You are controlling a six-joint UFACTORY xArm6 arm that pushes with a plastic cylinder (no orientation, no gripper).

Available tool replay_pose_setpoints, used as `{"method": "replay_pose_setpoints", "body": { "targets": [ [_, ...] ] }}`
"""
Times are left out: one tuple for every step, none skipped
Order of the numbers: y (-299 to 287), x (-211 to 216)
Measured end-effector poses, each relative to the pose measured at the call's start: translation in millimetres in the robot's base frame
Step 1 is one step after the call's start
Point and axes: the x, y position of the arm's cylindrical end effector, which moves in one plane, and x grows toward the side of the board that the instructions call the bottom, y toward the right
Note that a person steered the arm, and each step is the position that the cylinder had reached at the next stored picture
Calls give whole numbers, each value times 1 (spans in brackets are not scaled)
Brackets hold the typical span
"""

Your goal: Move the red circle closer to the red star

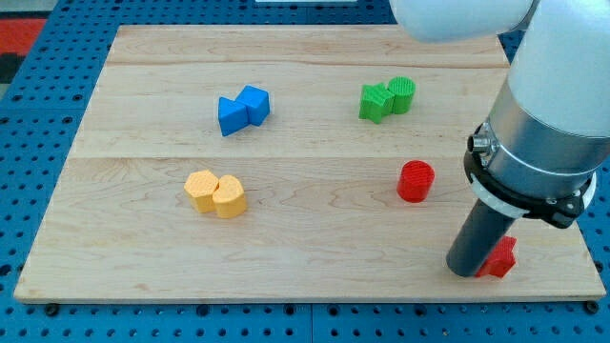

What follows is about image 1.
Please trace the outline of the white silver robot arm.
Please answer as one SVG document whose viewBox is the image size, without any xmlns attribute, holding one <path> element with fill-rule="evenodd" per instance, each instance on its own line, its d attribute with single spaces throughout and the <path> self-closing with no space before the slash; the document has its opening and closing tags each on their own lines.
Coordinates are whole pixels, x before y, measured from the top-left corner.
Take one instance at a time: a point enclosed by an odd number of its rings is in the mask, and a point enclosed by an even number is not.
<svg viewBox="0 0 610 343">
<path fill-rule="evenodd" d="M 394 0 L 421 42 L 522 30 L 511 68 L 468 141 L 478 202 L 470 225 L 526 217 L 567 228 L 586 209 L 609 154 L 609 5 L 605 1 Z"/>
</svg>

